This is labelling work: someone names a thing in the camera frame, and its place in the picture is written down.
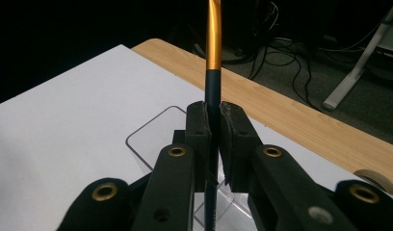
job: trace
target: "transparent plastic stand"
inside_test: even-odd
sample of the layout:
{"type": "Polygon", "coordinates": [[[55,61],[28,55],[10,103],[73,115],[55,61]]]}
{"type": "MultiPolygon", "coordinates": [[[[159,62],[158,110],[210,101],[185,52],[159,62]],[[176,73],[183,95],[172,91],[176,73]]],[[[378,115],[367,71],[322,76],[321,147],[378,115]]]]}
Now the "transparent plastic stand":
{"type": "MultiPolygon", "coordinates": [[[[172,143],[174,130],[184,130],[186,113],[175,106],[166,108],[126,139],[126,144],[136,155],[144,175],[150,173],[157,161],[160,150],[172,143]]],[[[217,225],[216,230],[256,230],[248,206],[248,195],[232,193],[224,184],[222,162],[219,162],[217,225]]],[[[194,230],[204,227],[203,193],[195,193],[194,230]]]]}

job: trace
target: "wooden table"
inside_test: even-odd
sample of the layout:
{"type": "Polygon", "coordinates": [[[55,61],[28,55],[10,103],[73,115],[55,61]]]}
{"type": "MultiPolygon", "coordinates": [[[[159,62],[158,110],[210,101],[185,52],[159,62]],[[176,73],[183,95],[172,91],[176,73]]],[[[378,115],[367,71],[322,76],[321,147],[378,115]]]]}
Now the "wooden table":
{"type": "MultiPolygon", "coordinates": [[[[204,89],[205,60],[159,39],[132,50],[204,89]]],[[[349,172],[372,169],[393,182],[393,145],[223,69],[223,100],[349,172]]]]}

